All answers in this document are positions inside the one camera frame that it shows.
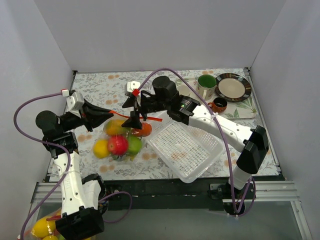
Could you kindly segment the zip bag of fake fruit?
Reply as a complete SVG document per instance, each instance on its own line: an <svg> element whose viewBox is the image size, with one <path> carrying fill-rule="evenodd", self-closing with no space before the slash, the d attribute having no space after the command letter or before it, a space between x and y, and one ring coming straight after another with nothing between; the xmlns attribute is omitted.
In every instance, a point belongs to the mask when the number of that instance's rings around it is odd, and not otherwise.
<svg viewBox="0 0 320 240"><path fill-rule="evenodd" d="M112 157L114 160L131 161L142 150L146 137L152 133L152 123L161 123L158 117L148 117L146 121L141 117L142 129L123 127L122 124L129 118L114 110L113 117L108 119L103 126L102 135L95 141L92 151L96 158Z"/></svg>

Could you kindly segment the white plastic basket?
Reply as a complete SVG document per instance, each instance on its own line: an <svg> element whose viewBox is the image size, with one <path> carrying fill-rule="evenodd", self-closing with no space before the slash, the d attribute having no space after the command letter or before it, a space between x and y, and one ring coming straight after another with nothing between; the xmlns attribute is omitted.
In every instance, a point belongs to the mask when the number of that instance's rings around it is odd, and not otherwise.
<svg viewBox="0 0 320 240"><path fill-rule="evenodd" d="M172 120L165 111L154 115L148 145L184 183L192 183L225 152L224 144L210 133Z"/></svg>

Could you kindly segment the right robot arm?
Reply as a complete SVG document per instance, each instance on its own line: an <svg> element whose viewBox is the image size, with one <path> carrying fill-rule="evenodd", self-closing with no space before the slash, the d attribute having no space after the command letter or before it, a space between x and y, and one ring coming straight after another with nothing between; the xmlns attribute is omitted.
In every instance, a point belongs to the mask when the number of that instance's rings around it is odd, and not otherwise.
<svg viewBox="0 0 320 240"><path fill-rule="evenodd" d="M123 108L133 108L129 118L122 124L125 128L142 129L141 120L146 120L149 113L167 112L169 117L187 126L195 127L226 141L240 152L236 167L226 186L227 195L237 199L245 192L245 183L255 175L269 151L267 131L258 125L252 129L236 124L216 113L198 100L181 95L176 84L167 76L160 76L152 81L154 93L141 90L136 81L125 85L128 97Z"/></svg>

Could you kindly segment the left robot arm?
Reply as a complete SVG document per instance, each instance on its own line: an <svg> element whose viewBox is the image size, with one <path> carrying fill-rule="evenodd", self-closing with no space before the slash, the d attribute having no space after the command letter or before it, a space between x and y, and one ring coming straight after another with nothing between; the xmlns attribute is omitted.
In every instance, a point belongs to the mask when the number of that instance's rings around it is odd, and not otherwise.
<svg viewBox="0 0 320 240"><path fill-rule="evenodd" d="M65 114L42 111L35 123L42 130L43 145L58 170L62 207L56 229L66 240L84 240L105 229L98 201L107 191L97 173L81 177L79 145L73 130L84 126L91 132L112 118L113 113L74 96L67 97L66 102Z"/></svg>

